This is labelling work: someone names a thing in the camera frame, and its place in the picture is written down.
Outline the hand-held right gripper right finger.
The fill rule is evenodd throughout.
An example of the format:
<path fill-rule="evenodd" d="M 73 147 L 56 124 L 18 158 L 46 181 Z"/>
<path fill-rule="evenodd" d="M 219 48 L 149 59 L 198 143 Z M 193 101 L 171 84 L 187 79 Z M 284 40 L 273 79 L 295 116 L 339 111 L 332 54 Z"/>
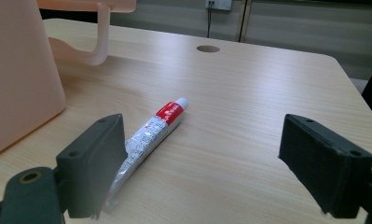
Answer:
<path fill-rule="evenodd" d="M 279 158 L 306 187 L 324 213 L 372 218 L 372 154 L 319 122 L 287 114 Z"/>

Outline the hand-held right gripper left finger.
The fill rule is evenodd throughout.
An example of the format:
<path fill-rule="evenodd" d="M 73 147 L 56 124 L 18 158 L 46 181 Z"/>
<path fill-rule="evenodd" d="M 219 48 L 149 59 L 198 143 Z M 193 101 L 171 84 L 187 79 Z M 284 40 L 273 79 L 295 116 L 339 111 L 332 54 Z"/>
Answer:
<path fill-rule="evenodd" d="M 127 157 L 120 114 L 95 121 L 56 157 L 62 207 L 69 217 L 100 216 Z"/>

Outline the white ointment tube red label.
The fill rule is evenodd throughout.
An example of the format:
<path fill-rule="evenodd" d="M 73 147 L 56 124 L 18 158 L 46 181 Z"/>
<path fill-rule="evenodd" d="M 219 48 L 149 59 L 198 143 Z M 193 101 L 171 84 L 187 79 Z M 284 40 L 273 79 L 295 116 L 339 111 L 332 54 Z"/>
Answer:
<path fill-rule="evenodd" d="M 118 205 L 116 195 L 119 190 L 149 154 L 178 126 L 187 107 L 186 98 L 167 103 L 126 141 L 127 158 L 117 171 L 108 192 L 105 210 L 111 211 Z"/>

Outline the pale orange plastic rack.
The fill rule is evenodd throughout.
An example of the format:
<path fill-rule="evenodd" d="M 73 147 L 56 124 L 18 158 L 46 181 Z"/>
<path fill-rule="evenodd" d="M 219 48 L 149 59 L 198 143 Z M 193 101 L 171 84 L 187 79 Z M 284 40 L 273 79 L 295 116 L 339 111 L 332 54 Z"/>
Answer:
<path fill-rule="evenodd" d="M 0 152 L 60 114 L 65 96 L 56 60 L 99 65 L 107 58 L 110 15 L 137 0 L 0 0 Z M 39 10 L 98 14 L 92 51 L 49 37 Z"/>

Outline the pale metal stand pole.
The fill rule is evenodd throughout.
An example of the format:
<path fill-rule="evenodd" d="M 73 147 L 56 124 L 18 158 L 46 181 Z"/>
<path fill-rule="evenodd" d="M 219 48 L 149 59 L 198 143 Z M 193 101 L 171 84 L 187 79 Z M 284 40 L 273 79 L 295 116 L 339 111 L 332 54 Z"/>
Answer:
<path fill-rule="evenodd" d="M 253 0 L 241 0 L 240 14 L 235 40 L 243 42 L 246 37 Z"/>

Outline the white wall socket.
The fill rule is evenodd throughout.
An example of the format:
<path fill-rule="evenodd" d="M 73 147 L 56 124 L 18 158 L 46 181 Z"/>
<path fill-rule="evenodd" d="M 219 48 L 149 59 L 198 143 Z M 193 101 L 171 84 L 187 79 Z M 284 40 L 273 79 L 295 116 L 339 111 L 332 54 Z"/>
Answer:
<path fill-rule="evenodd" d="M 205 7 L 208 9 L 217 9 L 230 11 L 232 0 L 205 0 Z"/>

